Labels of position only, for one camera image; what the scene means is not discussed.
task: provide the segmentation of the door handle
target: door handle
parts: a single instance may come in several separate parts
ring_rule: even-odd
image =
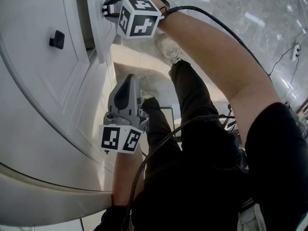
[[[49,45],[62,50],[64,46],[64,38],[64,33],[56,30],[54,38],[49,39]]]

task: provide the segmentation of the cabinet door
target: cabinet door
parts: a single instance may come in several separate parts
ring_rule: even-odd
[[[67,133],[89,67],[76,0],[0,0],[0,48],[32,105]],[[49,45],[56,30],[64,47]]]
[[[105,61],[116,35],[115,24],[107,21],[102,13],[104,2],[105,0],[88,0],[93,38],[100,63]]]
[[[108,98],[112,84],[107,62],[99,62],[96,57],[82,83],[73,112],[68,137],[81,150],[97,163],[113,171],[113,162],[109,162],[104,150],[99,146],[99,126],[107,112]]]

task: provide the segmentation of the leg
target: leg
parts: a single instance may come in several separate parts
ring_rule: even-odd
[[[173,64],[169,75],[179,99],[182,123],[196,116],[218,115],[206,85],[188,62],[181,60]],[[181,139],[183,152],[195,157],[199,154],[204,162],[216,167],[240,162],[234,137],[219,121],[189,124],[182,129]]]
[[[170,126],[167,123],[164,113],[160,110],[156,98],[146,99],[142,104],[143,110],[149,115],[149,131],[147,139],[149,143],[149,152],[170,132]],[[145,171],[146,178],[164,165],[181,157],[181,150],[175,139],[168,140],[159,150],[150,158]]]

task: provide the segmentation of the floor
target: floor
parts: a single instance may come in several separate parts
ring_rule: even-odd
[[[255,54],[264,69],[270,72],[283,53],[301,35],[300,61],[292,62],[289,51],[276,65],[272,82],[283,101],[298,108],[308,97],[308,0],[168,0],[171,6],[194,5],[214,15],[232,29]],[[205,22],[214,22],[198,12],[188,12]],[[123,40],[117,37],[112,45],[117,79],[134,73],[141,80],[143,94],[155,96],[161,106],[173,107],[175,123],[180,122],[179,104],[168,76],[169,66],[154,44],[154,39]],[[208,86],[214,105],[227,114],[228,101],[211,80],[192,63]]]

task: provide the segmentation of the black sleeve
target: black sleeve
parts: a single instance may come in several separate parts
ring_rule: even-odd
[[[308,212],[308,147],[284,104],[270,105],[255,119],[245,149],[267,230],[295,230]]]
[[[119,231],[126,213],[124,206],[111,206],[104,212],[101,223],[94,231]]]

